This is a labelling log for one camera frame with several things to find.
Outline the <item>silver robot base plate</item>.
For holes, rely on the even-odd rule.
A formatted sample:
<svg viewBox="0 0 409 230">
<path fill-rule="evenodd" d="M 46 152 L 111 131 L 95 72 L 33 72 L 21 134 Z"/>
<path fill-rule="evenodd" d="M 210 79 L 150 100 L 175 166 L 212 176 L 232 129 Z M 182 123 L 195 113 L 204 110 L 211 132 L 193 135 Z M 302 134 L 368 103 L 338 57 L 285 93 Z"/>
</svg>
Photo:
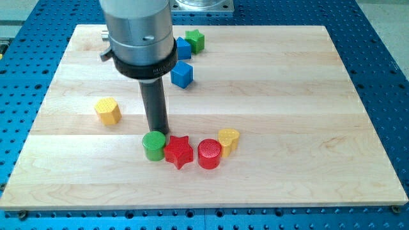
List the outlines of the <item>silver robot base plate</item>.
<svg viewBox="0 0 409 230">
<path fill-rule="evenodd" d="M 233 0 L 170 0 L 173 15 L 227 15 L 234 11 Z"/>
</svg>

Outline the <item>blue block behind arm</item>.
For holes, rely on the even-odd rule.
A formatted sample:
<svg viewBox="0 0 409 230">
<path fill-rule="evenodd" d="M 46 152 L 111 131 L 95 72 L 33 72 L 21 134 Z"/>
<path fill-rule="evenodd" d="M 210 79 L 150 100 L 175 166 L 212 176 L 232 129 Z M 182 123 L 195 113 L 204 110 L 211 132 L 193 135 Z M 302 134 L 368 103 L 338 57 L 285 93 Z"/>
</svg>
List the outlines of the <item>blue block behind arm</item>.
<svg viewBox="0 0 409 230">
<path fill-rule="evenodd" d="M 186 60 L 191 58 L 191 45 L 184 38 L 178 37 L 176 40 L 177 53 L 179 60 Z"/>
</svg>

